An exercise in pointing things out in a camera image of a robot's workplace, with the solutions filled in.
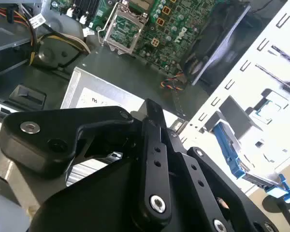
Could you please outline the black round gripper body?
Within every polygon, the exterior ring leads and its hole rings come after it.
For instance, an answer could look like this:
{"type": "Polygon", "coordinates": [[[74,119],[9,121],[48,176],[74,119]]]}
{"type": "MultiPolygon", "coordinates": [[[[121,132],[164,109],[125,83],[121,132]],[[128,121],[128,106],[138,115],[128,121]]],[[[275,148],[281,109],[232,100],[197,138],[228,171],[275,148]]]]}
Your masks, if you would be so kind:
{"type": "Polygon", "coordinates": [[[31,232],[205,232],[203,165],[192,157],[123,159],[50,197],[31,232]]]}

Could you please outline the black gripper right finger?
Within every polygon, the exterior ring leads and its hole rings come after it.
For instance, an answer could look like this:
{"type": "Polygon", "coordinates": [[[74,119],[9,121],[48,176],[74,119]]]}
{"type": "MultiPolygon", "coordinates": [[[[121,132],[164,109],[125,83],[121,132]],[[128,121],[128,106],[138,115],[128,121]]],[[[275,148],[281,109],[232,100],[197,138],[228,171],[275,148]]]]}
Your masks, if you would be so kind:
{"type": "Polygon", "coordinates": [[[202,149],[184,149],[160,106],[157,128],[157,231],[277,231],[202,149]]]}

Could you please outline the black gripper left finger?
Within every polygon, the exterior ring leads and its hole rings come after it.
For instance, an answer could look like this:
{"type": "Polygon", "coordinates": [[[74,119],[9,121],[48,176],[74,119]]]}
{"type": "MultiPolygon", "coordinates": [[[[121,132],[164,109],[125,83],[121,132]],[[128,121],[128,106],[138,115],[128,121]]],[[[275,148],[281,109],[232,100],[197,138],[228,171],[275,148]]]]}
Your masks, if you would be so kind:
{"type": "Polygon", "coordinates": [[[0,130],[0,160],[12,161],[20,171],[8,182],[18,201],[39,210],[54,194],[116,161],[157,159],[157,106],[146,100],[143,120],[119,106],[7,116],[0,130]]]}

